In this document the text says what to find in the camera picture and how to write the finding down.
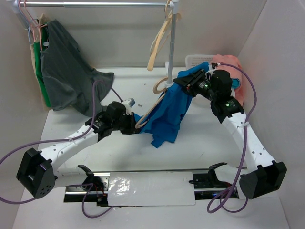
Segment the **beige plastic hanger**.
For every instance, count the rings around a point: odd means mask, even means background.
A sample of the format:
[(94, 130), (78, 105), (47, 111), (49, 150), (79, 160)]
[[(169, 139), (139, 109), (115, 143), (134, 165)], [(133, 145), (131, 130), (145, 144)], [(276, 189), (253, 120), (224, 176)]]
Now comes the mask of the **beige plastic hanger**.
[(165, 86), (164, 88), (162, 89), (158, 89), (158, 86), (161, 84), (161, 83), (164, 83), (168, 80), (168, 77), (164, 77), (162, 78), (160, 81), (158, 81), (152, 91), (154, 94), (161, 94), (160, 97), (158, 98), (158, 100), (152, 105), (152, 107), (140, 118), (140, 120), (135, 124), (135, 128), (136, 129), (140, 129), (142, 128), (143, 126), (146, 125), (147, 123), (147, 117), (148, 115), (154, 110), (154, 108), (163, 100), (163, 98), (165, 97), (166, 95), (166, 91), (167, 91), (167, 87)]

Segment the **blue t shirt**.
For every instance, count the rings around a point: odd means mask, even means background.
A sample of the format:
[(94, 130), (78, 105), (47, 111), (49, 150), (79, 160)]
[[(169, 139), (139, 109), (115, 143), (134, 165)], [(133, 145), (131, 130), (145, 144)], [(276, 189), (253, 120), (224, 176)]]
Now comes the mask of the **blue t shirt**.
[(141, 133), (152, 134), (151, 144), (155, 148), (159, 148), (164, 142), (176, 141), (181, 121), (192, 99), (176, 83), (167, 89), (164, 98), (146, 118), (148, 120), (146, 125), (141, 127)]

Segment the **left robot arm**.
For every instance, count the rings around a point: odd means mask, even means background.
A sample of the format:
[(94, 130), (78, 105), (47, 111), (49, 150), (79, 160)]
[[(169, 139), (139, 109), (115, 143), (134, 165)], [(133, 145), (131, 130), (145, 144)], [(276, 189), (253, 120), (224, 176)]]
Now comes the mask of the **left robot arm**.
[(133, 99), (114, 101), (63, 142), (40, 151), (33, 148), (27, 150), (17, 172), (17, 179), (35, 199), (46, 196), (55, 187), (78, 185), (83, 190), (89, 190), (94, 183), (102, 185), (101, 179), (85, 165), (77, 165), (67, 171), (59, 168), (77, 153), (110, 136), (113, 131), (120, 131), (123, 135), (139, 133), (132, 111), (134, 104)]

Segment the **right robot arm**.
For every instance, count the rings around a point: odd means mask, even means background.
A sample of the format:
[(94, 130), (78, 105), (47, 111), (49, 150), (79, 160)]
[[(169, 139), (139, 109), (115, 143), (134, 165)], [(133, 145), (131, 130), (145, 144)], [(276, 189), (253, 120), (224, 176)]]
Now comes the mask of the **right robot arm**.
[(232, 79), (229, 72), (215, 70), (205, 73), (198, 70), (188, 76), (174, 79), (191, 97), (198, 94), (211, 103), (212, 113), (229, 131), (244, 154), (243, 162), (248, 172), (242, 174), (239, 185), (243, 194), (254, 199), (277, 191), (286, 175), (287, 167), (265, 150), (248, 122), (248, 115), (240, 103), (231, 95)]

